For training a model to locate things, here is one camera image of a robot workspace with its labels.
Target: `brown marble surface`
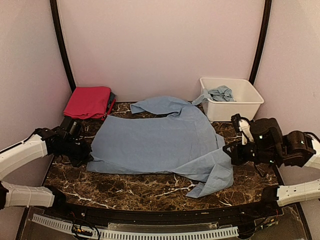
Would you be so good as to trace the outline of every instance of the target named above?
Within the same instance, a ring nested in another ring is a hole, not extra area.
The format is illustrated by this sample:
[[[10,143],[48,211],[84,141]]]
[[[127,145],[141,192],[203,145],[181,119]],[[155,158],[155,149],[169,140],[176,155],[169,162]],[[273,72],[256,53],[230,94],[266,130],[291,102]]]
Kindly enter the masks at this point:
[[[121,118],[158,118],[148,112],[131,114],[129,103],[116,103],[111,115]],[[82,120],[81,136],[89,143],[102,125],[100,120]],[[238,140],[229,122],[212,124],[226,143]],[[259,167],[268,174],[261,178],[252,163],[234,166],[234,184],[198,199],[186,197],[197,182],[176,174],[118,175],[86,171],[86,166],[73,168],[67,157],[56,157],[45,185],[53,185],[67,196],[69,203],[118,210],[187,211],[237,206],[258,202],[263,188],[276,185],[277,178],[266,165]]]

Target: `blue cloth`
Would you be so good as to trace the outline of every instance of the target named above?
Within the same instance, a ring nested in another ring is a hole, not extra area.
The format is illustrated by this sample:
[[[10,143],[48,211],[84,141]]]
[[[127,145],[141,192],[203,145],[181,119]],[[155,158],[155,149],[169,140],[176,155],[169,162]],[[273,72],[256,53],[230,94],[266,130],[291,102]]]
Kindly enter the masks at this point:
[[[131,104],[133,114],[161,118],[108,116],[92,142],[91,172],[107,174],[176,173],[199,183],[187,196],[199,198],[233,184],[231,159],[222,136],[191,103],[170,96]]]
[[[207,90],[204,88],[201,95],[192,102],[193,105],[199,105],[201,103],[207,102],[208,99],[217,102],[234,102],[234,96],[232,95],[232,90],[227,86],[219,86],[214,89]]]

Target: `folded garment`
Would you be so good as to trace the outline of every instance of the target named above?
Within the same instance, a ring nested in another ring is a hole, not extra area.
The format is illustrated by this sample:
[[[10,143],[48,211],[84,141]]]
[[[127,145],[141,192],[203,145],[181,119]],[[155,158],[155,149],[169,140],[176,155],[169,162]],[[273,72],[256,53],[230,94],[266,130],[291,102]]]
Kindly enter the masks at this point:
[[[74,119],[101,119],[106,114],[110,93],[106,86],[77,87],[63,113]]]
[[[199,105],[207,102],[208,99],[217,102],[235,102],[232,90],[227,86],[219,86],[214,89],[207,90],[204,88],[201,95],[192,102],[193,105]]]
[[[108,116],[92,143],[91,172],[107,174],[176,173],[199,183],[188,197],[199,198],[233,184],[222,136],[191,103],[169,96],[132,104],[131,112],[168,114],[161,118]]]

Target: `storage container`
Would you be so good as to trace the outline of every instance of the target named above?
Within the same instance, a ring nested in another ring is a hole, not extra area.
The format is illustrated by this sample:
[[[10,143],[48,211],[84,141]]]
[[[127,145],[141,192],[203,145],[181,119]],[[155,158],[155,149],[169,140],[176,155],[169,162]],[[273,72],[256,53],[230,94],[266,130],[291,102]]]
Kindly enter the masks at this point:
[[[229,122],[231,116],[240,114],[252,120],[264,99],[252,84],[245,79],[236,78],[200,78],[201,91],[216,89],[222,85],[232,90],[235,101],[213,101],[202,103],[204,112],[210,122]]]

